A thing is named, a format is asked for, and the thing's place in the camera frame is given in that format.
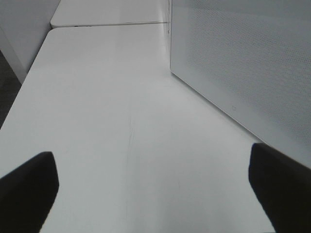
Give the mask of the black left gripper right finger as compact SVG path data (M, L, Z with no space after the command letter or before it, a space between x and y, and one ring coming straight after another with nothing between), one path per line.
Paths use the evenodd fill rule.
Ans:
M277 233L311 231L309 168L264 143L255 143L248 179Z

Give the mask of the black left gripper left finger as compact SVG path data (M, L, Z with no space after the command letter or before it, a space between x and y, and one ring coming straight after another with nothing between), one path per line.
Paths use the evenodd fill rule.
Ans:
M59 190L54 155L50 151L21 164L0 180L0 231L40 232Z

